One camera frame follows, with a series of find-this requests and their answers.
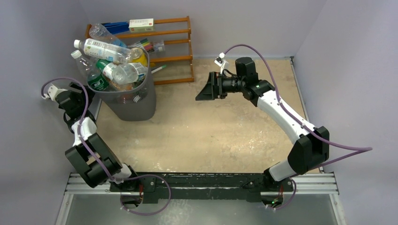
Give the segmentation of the yellow bottle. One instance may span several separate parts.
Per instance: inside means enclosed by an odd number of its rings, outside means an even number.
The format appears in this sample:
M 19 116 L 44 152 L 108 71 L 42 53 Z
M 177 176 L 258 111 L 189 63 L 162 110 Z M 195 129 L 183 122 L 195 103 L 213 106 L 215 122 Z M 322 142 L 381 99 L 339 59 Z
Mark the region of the yellow bottle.
M 141 63 L 144 67 L 148 67 L 148 60 L 145 51 L 142 48 L 131 48 L 132 63 Z

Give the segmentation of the crushed bottle blue white label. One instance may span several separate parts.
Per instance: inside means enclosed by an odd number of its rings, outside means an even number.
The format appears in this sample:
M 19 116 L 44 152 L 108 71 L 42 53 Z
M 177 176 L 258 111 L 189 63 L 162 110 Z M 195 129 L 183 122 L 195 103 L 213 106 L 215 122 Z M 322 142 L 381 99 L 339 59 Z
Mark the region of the crushed bottle blue white label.
M 144 80 L 148 67 L 141 63 L 128 63 L 116 66 L 112 72 L 113 80 L 117 84 L 136 83 Z

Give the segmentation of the clear bottle white cap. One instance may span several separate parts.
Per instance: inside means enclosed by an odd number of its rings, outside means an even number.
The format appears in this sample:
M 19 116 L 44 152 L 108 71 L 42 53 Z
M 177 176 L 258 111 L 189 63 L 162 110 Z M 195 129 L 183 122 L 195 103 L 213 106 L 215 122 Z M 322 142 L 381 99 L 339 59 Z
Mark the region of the clear bottle white cap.
M 133 61 L 131 49 L 109 44 L 92 38 L 74 40 L 73 46 L 84 54 L 98 59 L 107 60 L 117 64 L 127 64 Z

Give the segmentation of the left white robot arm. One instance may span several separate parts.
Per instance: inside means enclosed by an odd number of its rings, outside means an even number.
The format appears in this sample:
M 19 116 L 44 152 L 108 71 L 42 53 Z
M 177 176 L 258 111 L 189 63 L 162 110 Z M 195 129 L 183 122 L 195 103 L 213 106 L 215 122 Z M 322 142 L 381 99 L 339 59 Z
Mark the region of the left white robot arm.
M 136 191 L 140 185 L 137 173 L 121 163 L 97 134 L 96 120 L 88 110 L 94 93 L 84 91 L 75 82 L 70 86 L 75 90 L 58 89 L 52 96 L 52 100 L 64 110 L 64 122 L 75 136 L 72 147 L 65 151 L 66 158 L 90 187 L 110 181 L 122 185 L 129 192 Z

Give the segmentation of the bottle green cap green label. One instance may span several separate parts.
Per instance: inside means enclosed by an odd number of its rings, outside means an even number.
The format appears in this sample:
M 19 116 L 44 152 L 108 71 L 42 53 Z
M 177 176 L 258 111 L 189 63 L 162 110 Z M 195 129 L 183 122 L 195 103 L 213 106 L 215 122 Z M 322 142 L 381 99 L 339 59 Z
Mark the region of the bottle green cap green label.
M 111 81 L 114 79 L 112 73 L 114 69 L 118 66 L 117 64 L 107 60 L 97 59 L 95 65 L 106 78 Z

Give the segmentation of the clear bottle blue label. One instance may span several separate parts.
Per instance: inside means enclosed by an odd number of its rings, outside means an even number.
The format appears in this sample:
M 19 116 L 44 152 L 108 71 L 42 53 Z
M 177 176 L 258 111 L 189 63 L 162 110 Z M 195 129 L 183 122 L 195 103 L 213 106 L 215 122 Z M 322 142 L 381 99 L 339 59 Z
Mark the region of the clear bottle blue label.
M 92 25 L 89 29 L 89 35 L 92 39 L 127 48 L 127 45 L 123 41 L 109 32 L 101 23 Z

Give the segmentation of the clear bottle green label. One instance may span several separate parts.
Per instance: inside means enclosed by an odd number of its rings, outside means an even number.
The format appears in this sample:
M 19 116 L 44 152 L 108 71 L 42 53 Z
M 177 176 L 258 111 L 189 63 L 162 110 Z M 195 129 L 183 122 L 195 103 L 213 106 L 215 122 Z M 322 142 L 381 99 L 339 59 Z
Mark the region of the clear bottle green label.
M 95 91 L 110 90 L 109 82 L 91 60 L 83 56 L 79 50 L 73 51 L 70 55 L 76 61 L 79 72 L 86 79 L 89 87 Z

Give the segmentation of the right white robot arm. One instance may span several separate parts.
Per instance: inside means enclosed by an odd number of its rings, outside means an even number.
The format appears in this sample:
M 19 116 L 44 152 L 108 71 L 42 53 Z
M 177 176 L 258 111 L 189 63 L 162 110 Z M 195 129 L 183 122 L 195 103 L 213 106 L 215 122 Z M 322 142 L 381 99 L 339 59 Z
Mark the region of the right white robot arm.
M 197 101 L 224 99 L 228 93 L 240 92 L 255 107 L 267 113 L 286 133 L 293 144 L 287 159 L 264 171 L 263 184 L 270 191 L 281 186 L 282 180 L 320 166 L 329 158 L 329 139 L 325 127 L 316 127 L 296 113 L 276 92 L 276 88 L 258 77 L 250 57 L 235 61 L 236 73 L 226 76 L 227 61 L 215 59 L 219 72 L 210 72 L 206 85 L 196 96 Z

